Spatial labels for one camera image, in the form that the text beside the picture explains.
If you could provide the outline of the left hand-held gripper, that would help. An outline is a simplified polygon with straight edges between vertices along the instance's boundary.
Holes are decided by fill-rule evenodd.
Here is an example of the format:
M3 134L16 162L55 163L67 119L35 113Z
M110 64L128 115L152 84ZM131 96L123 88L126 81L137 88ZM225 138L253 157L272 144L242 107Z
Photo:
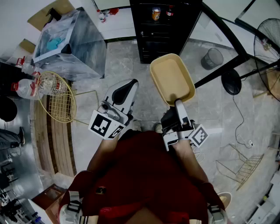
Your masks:
M105 94L105 101L93 111L88 130L104 140L113 140L118 136L133 119L130 107L138 87L137 79L123 80L111 86Z

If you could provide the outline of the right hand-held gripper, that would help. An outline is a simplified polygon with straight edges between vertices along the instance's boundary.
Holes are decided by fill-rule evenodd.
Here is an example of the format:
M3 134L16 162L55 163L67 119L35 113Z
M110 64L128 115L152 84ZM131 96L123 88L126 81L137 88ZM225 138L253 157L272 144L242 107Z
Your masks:
M171 107L161 119L162 136L166 150L179 140L190 140L196 147L207 140L208 132L201 124L189 119L181 99L176 99L175 107Z

